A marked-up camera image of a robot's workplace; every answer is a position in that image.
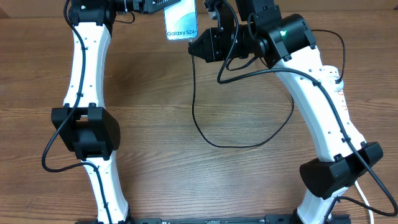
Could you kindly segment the Samsung Galaxy smartphone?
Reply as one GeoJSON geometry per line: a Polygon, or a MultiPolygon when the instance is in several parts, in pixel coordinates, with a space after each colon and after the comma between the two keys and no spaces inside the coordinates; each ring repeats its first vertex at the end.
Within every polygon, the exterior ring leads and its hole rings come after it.
{"type": "Polygon", "coordinates": [[[194,39],[198,35],[196,0],[180,0],[164,9],[167,40],[194,39]]]}

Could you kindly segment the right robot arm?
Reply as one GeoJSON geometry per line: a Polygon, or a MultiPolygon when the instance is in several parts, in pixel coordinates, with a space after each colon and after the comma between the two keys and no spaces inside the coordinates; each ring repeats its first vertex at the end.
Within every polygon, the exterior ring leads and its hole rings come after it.
{"type": "Polygon", "coordinates": [[[283,17],[274,1],[206,1],[218,25],[189,45],[192,57],[229,64],[250,54],[263,58],[296,102],[317,157],[300,166],[307,188],[291,223],[343,223],[332,214],[345,192],[383,156],[351,123],[338,69],[325,66],[313,31],[300,14],[283,17]]]}

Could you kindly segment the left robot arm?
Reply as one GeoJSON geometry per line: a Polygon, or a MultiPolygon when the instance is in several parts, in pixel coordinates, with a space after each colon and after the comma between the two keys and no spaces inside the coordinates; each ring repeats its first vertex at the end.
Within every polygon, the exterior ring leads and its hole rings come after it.
{"type": "Polygon", "coordinates": [[[64,172],[83,167],[90,179],[98,215],[94,223],[132,223],[130,206],[119,181],[116,153],[121,142],[117,120],[104,103],[104,66],[119,13],[153,14],[176,3],[169,1],[66,1],[65,21],[73,32],[72,72],[62,107],[52,108],[55,133],[42,155],[48,172],[64,172]],[[60,137],[78,163],[51,169],[46,157],[60,137]]]}

